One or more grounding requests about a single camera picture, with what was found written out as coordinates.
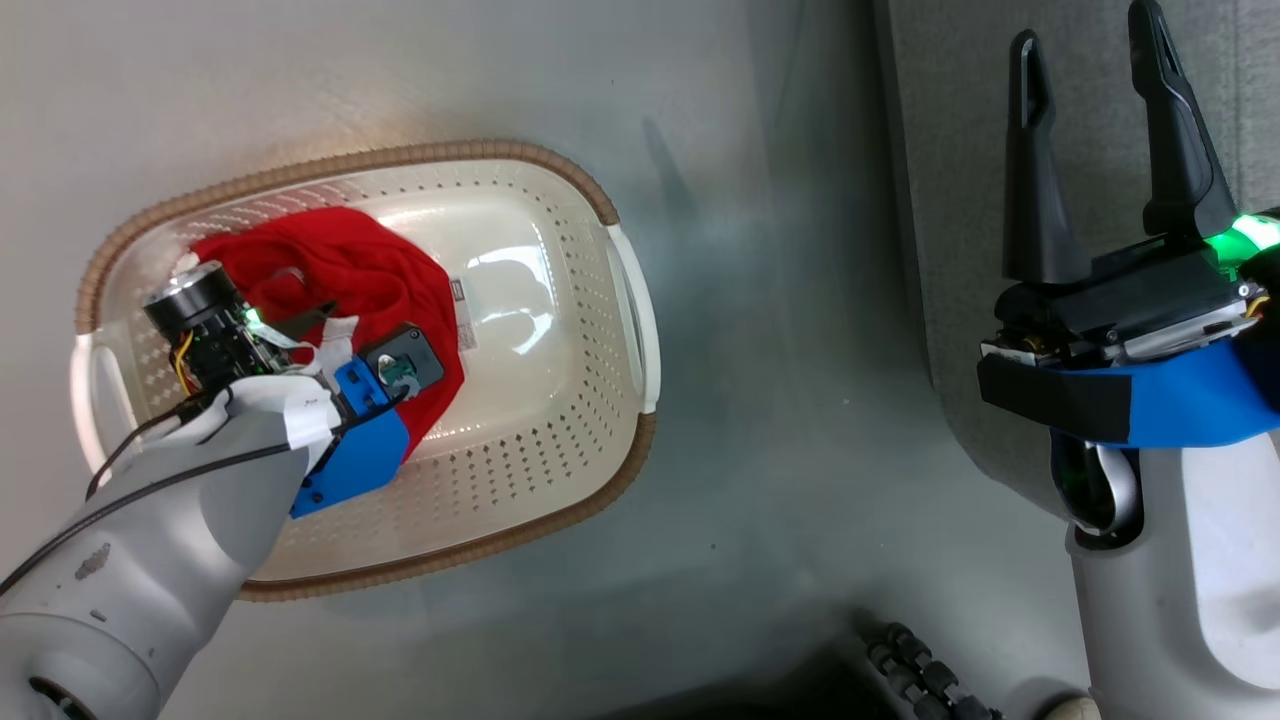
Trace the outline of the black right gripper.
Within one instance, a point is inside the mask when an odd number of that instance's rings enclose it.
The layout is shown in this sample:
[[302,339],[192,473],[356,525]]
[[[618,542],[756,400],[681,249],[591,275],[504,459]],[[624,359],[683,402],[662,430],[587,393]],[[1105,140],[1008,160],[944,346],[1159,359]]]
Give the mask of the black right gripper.
[[1128,33],[1149,145],[1142,220],[1162,236],[1097,258],[1091,275],[1060,184],[1044,55],[1036,32],[1021,31],[1009,55],[1002,270],[1028,284],[997,299],[1002,325],[980,343],[982,355],[1051,369],[1152,363],[1261,319],[1268,293],[1242,266],[1277,246],[1277,209],[1238,218],[1160,4],[1130,3]]

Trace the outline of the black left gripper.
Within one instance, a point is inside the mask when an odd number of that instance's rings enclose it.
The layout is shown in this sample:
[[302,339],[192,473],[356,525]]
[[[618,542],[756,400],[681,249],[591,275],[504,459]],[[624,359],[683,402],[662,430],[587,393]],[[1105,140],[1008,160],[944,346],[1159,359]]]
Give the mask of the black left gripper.
[[212,395],[247,377],[300,372],[292,354],[312,347],[303,337],[335,309],[330,301],[266,322],[220,263],[200,263],[143,301],[143,314],[170,346],[172,369],[187,395]]

